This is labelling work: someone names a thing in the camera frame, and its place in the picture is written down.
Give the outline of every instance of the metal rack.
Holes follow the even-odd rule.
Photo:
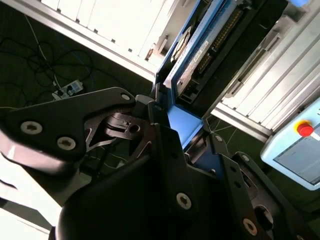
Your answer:
[[[266,142],[320,96],[320,2],[289,5],[211,113]]]

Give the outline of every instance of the blue cable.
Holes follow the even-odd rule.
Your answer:
[[[54,34],[56,36],[56,38],[58,39],[59,43],[61,44],[61,46],[66,50],[66,51],[70,51],[70,49],[68,49],[68,47],[62,42],[62,40],[60,39],[59,35],[57,34],[56,31],[54,31]],[[94,89],[94,85],[95,85],[95,80],[94,78],[92,77],[92,74],[89,70],[89,68],[85,65],[85,63],[81,60],[81,58],[75,53],[75,52],[71,52],[72,55],[78,59],[78,61],[85,67],[85,69],[87,70],[87,72],[90,74],[90,79],[91,79],[91,89]]]

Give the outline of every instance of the control panel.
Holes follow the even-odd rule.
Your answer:
[[[267,142],[261,159],[309,190],[320,188],[320,98]]]

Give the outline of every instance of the emergency stop button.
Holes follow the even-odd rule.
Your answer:
[[[309,137],[314,132],[314,128],[309,123],[302,122],[297,126],[296,131],[301,137]]]

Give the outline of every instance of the bolt head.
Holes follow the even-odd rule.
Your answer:
[[[176,195],[176,201],[179,204],[179,206],[185,210],[189,210],[192,206],[190,198],[182,192]]]
[[[56,143],[59,148],[66,151],[70,151],[76,147],[76,141],[68,136],[60,137]]]
[[[124,100],[127,100],[127,101],[130,100],[130,97],[129,97],[127,94],[122,93],[122,94],[121,94],[121,97],[122,97]]]
[[[244,228],[250,233],[252,236],[256,236],[258,233],[256,225],[248,218],[243,219],[242,221]]]
[[[25,121],[21,124],[20,129],[23,133],[37,135],[42,132],[42,126],[36,121]]]
[[[215,137],[215,139],[217,139],[218,142],[220,142],[220,143],[223,141],[223,139],[222,139],[220,136],[218,136],[218,135],[215,135],[214,137]]]
[[[246,155],[242,155],[241,157],[242,157],[243,160],[245,160],[246,162],[249,162],[249,161],[250,161],[250,159],[249,159]]]

